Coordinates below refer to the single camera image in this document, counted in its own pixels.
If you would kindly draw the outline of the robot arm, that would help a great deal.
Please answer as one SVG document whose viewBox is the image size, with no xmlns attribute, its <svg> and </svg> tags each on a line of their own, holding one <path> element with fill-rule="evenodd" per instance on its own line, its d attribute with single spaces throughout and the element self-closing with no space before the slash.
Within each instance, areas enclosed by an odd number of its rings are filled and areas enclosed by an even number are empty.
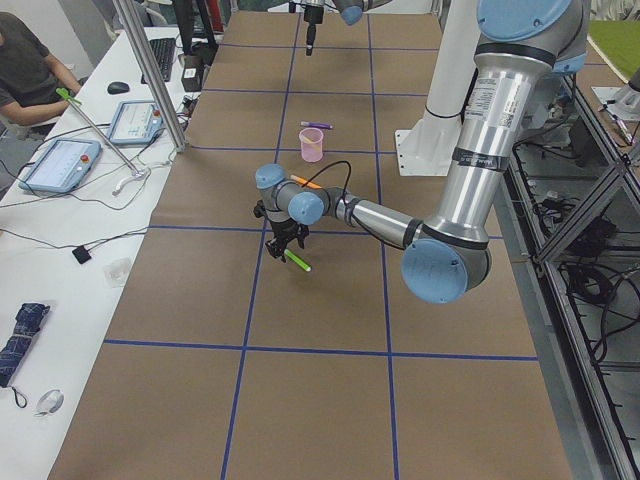
<svg viewBox="0 0 640 480">
<path fill-rule="evenodd" d="M 389 3 L 389 0 L 335 0 L 334 8 L 347 25 L 357 23 L 363 14 L 374 8 Z M 307 23 L 305 55 L 311 56 L 317 33 L 317 26 L 324 20 L 325 0 L 288 1 L 288 11 L 295 13 L 298 7 L 302 8 L 303 20 Z"/>
<path fill-rule="evenodd" d="M 478 70 L 452 150 L 444 193 L 427 220 L 361 199 L 345 187 L 308 188 L 277 164 L 255 174 L 253 209 L 273 232 L 268 253 L 283 258 L 324 216 L 360 227 L 403 250 L 401 273 L 423 301 L 444 304 L 489 274 L 485 222 L 537 83 L 577 72 L 586 57 L 587 1 L 481 1 L 476 9 Z"/>
</svg>

